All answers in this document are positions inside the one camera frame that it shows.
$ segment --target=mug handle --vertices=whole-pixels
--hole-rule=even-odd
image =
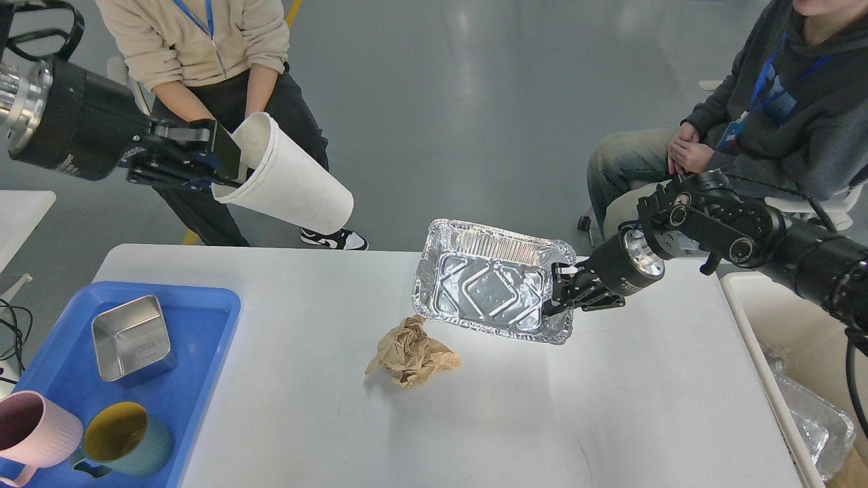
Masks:
[[[75,452],[69,456],[69,465],[72,466],[72,469],[80,472],[86,472],[90,476],[94,478],[102,478],[103,476],[111,473],[113,470],[109,467],[100,465],[98,463],[94,463],[94,465],[90,464],[84,452],[81,449],[76,449]]]
[[[0,476],[0,481],[4,482],[9,486],[13,486],[14,488],[21,488],[26,485],[31,478],[33,478],[33,473],[36,472],[36,466],[26,465],[23,470],[21,470],[21,474],[18,475],[18,478],[14,480],[9,478],[4,478]]]

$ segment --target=black and white sneaker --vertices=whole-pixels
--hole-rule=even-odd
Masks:
[[[315,246],[325,246],[330,249],[364,251],[368,248],[368,241],[364,237],[345,228],[334,234],[320,234],[309,228],[299,228],[299,236],[302,242]]]

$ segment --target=pink mug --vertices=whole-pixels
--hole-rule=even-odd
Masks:
[[[82,421],[37,392],[0,399],[0,458],[24,465],[18,478],[0,481],[19,488],[37,468],[60,464],[82,440]]]

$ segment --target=blue plastic tray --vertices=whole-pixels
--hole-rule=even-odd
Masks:
[[[91,322],[99,313],[149,294],[160,301],[178,365],[131,388],[102,381],[96,368]],[[92,478],[72,471],[69,463],[63,462],[37,470],[28,488],[177,486],[220,375],[240,309],[238,295],[224,288],[101,281],[76,293],[15,391],[40,392],[85,425],[108,405],[123,400],[138,402],[166,423],[174,436],[174,450],[162,469],[145,478],[119,472]],[[14,478],[21,468],[0,459],[2,476]]]

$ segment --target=white paper cup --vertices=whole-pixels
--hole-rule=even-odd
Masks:
[[[241,148],[240,188],[212,185],[214,199],[271,215],[321,234],[339,231],[352,214],[352,194],[289,138],[265,112],[232,134]]]

